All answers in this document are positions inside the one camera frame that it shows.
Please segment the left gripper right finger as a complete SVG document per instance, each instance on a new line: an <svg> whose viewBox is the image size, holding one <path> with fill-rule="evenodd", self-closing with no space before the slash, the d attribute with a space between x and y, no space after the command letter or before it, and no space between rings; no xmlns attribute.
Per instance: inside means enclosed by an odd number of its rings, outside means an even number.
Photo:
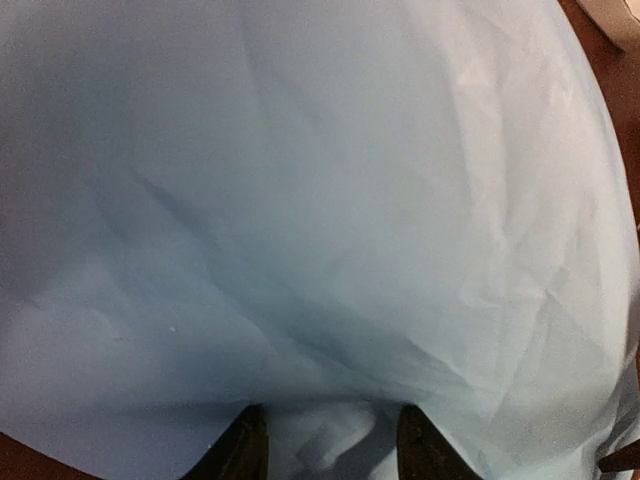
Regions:
<svg viewBox="0 0 640 480"><path fill-rule="evenodd" d="M400 480L474 480L475 471L415 405L404 405L396 435Z"/></svg>

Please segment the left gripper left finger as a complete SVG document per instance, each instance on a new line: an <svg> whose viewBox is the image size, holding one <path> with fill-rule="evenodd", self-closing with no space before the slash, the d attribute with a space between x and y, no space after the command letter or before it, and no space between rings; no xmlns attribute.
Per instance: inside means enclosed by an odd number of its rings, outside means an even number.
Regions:
<svg viewBox="0 0 640 480"><path fill-rule="evenodd" d="M190 480L265 480L269 466L266 409L245 408L189 470Z"/></svg>

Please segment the blue wrapping paper sheet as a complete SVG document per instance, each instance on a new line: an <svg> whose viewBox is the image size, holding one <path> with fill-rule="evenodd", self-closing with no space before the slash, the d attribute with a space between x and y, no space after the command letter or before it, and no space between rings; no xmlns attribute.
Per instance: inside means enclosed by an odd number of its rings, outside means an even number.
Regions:
<svg viewBox="0 0 640 480"><path fill-rule="evenodd" d="M486 479L639 434L639 249L555 1L5 1L1 429L184 474L393 479L419 406Z"/></svg>

